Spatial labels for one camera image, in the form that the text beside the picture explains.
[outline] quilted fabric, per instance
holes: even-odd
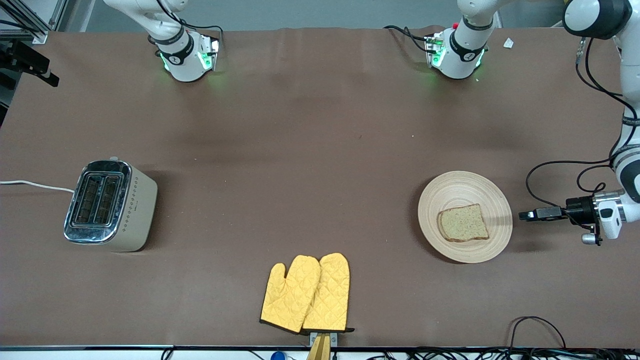
[[[260,321],[297,333],[317,290],[320,264],[316,258],[299,255],[286,277],[285,271],[281,263],[271,269]]]
[[[349,263],[339,253],[320,260],[320,281],[302,327],[310,330],[344,331],[349,302]]]

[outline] gray floor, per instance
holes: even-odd
[[[506,28],[548,27],[562,17],[562,0],[518,0],[500,11]],[[423,28],[460,20],[455,0],[191,0],[180,17],[224,30],[280,28]],[[87,31],[143,31],[124,14],[97,0]]]

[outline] blue object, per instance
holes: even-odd
[[[287,356],[282,351],[276,351],[271,355],[271,360],[287,360]]]

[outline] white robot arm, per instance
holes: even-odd
[[[188,0],[104,0],[145,28],[160,49],[165,69],[178,81],[195,81],[215,67],[219,41],[186,29],[173,14]]]
[[[458,0],[462,20],[455,28],[445,29],[427,39],[427,62],[453,79],[464,79],[480,65],[493,16],[514,0]]]
[[[620,82],[628,104],[620,139],[611,155],[612,169],[622,189],[566,200],[566,207],[520,213],[525,221],[569,218],[589,225],[582,242],[600,244],[600,229],[608,239],[618,237],[624,222],[640,220],[640,0],[572,0],[564,9],[564,27],[573,35],[599,39],[614,37],[621,49]]]

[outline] round wooden plate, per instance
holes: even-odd
[[[438,230],[438,213],[458,206],[480,204],[488,240],[447,241]],[[418,221],[437,251],[461,263],[481,263],[500,254],[509,243],[513,219],[509,202],[489,179],[467,171],[452,171],[432,180],[418,202]]]

